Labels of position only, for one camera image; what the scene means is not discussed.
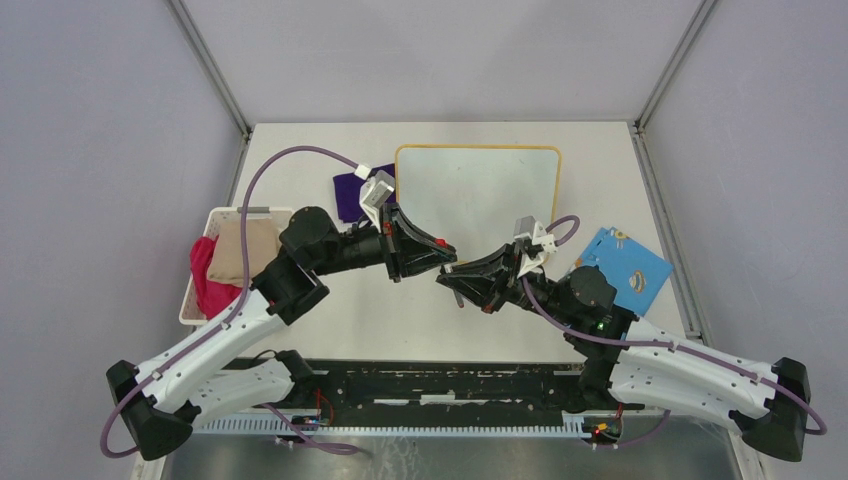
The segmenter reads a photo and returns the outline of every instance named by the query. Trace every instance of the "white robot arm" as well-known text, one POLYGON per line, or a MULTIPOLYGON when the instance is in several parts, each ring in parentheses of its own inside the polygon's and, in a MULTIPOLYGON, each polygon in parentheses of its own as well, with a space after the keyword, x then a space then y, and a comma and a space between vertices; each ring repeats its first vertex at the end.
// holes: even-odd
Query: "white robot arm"
POLYGON ((806 433, 826 432, 809 407, 803 364, 788 358, 774 365, 756 362, 672 335, 615 305, 616 289, 595 267, 550 280, 535 267, 553 253, 551 243, 562 240, 554 242, 539 222, 525 217, 516 223, 513 243, 442 269, 436 281, 485 313, 512 303, 562 330, 587 357, 580 386, 593 404, 648 405, 700 417, 789 461, 800 461, 806 433), (807 415, 818 430, 806 428, 807 415))
MULTIPOLYGON (((196 427, 253 405, 283 401, 299 386, 305 388, 312 372, 294 351, 248 370, 215 375, 327 296, 320 275, 384 264, 389 278, 399 282, 456 261, 454 247, 415 227, 396 203, 384 203, 391 182, 380 172, 362 188, 360 204, 371 226, 354 225, 340 233, 323 209, 298 210, 280 235, 283 248, 253 278, 246 295, 168 351, 137 366, 122 360, 109 369, 115 412, 144 459, 173 451, 196 427)), ((104 453, 123 453, 111 452, 105 440, 101 437, 104 453)))

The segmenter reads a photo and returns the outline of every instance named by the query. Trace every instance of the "tabletop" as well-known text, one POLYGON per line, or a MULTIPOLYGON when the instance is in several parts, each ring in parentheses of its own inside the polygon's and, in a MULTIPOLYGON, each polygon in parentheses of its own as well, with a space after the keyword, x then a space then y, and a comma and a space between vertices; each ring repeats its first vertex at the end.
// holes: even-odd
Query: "tabletop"
MULTIPOLYGON (((615 226, 661 255, 657 228, 624 122, 259 124, 248 146, 234 203, 274 153, 314 145, 355 162, 394 162, 404 144, 549 145, 563 156, 557 215, 576 214, 580 230, 545 266, 558 279, 601 227, 615 226)), ((332 177, 350 168, 315 153, 295 153, 269 168, 251 206, 317 205, 336 217, 332 177)), ((340 230, 345 228, 339 223, 340 230)), ((253 345, 295 349, 304 358, 444 362, 571 363, 584 357, 541 317, 505 305, 492 315, 457 307, 435 283, 437 270, 392 283, 379 266, 322 277, 330 295, 298 321, 253 345)), ((682 335, 670 282, 647 312, 655 325, 682 335)))

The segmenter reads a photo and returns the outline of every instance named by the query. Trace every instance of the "purple cloth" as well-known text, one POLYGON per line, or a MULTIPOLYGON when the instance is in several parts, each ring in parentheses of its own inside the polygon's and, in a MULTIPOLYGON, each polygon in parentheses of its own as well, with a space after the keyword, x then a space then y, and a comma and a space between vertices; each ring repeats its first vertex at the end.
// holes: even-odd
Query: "purple cloth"
MULTIPOLYGON (((382 167, 374 167, 371 170, 371 175, 376 175, 379 170, 388 173, 392 177, 395 176, 394 163, 383 165, 382 167)), ((352 173, 333 177, 333 186, 336 190, 336 209, 339 212, 339 220, 344 223, 353 223, 359 220, 362 215, 365 215, 365 212, 359 208, 359 188, 362 187, 363 183, 365 183, 365 180, 352 173)), ((395 194, 392 193, 386 201, 389 203, 394 202, 395 194)))

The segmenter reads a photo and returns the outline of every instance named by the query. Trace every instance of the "beige towel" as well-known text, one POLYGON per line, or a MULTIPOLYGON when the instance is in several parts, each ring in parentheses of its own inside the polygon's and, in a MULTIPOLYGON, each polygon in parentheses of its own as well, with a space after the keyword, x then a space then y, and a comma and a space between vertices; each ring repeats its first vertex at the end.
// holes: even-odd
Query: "beige towel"
MULTIPOLYGON (((250 278, 253 278, 268 266, 277 256, 280 240, 277 228, 270 218, 247 221, 247 258, 250 265, 250 278)), ((206 270, 206 279, 212 282, 243 286, 244 264, 241 261, 241 232, 239 222, 221 224, 218 243, 212 254, 212 263, 206 270)))

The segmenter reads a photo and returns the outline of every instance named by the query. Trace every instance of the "gray wall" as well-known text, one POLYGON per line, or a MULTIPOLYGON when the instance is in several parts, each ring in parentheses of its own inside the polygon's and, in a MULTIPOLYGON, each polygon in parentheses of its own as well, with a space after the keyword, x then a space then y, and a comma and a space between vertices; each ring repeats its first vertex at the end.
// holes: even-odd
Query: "gray wall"
POLYGON ((2 2, 0 112, 0 476, 127 478, 104 374, 183 333, 238 134, 162 1, 2 2))
POLYGON ((848 459, 848 2, 721 2, 649 123, 718 347, 810 372, 828 437, 775 479, 848 459))
POLYGON ((253 122, 633 119, 699 0, 186 0, 253 122))

